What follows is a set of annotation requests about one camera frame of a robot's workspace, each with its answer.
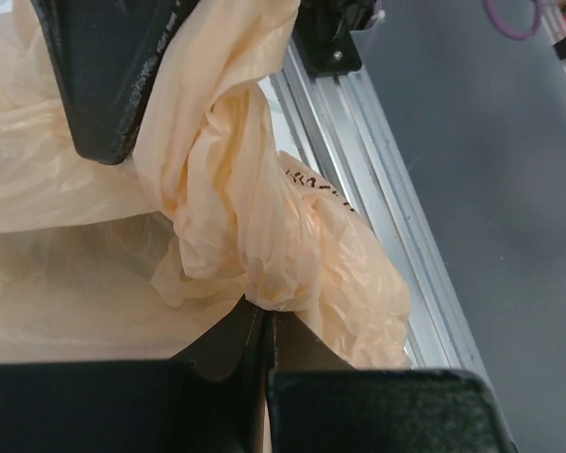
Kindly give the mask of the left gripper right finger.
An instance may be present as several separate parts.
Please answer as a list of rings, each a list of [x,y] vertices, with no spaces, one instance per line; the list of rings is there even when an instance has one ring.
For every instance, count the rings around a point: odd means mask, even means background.
[[[358,370],[295,314],[268,314],[275,452],[513,452],[491,390],[460,369]]]

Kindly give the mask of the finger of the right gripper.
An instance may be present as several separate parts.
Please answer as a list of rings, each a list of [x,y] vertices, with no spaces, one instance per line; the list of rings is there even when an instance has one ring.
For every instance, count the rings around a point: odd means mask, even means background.
[[[76,153],[120,164],[132,152],[165,50],[197,0],[33,4]]]

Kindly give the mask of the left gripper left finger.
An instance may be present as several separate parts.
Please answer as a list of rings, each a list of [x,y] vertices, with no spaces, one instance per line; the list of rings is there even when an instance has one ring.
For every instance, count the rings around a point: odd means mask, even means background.
[[[241,300],[166,360],[0,364],[0,452],[259,452],[265,317]]]

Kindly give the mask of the orange translucent plastic bag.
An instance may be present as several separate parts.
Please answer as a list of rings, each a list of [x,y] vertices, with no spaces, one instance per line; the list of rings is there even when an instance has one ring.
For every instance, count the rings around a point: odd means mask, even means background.
[[[116,167],[74,151],[31,7],[0,14],[0,362],[166,358],[246,295],[356,367],[408,364],[406,283],[345,199],[275,148],[259,81],[297,10],[201,4]]]

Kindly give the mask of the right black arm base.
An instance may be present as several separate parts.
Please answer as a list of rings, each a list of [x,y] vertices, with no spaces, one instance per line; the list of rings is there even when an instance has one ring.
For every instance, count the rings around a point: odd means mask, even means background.
[[[302,0],[293,41],[309,76],[346,76],[362,67],[352,33],[380,23],[375,0]]]

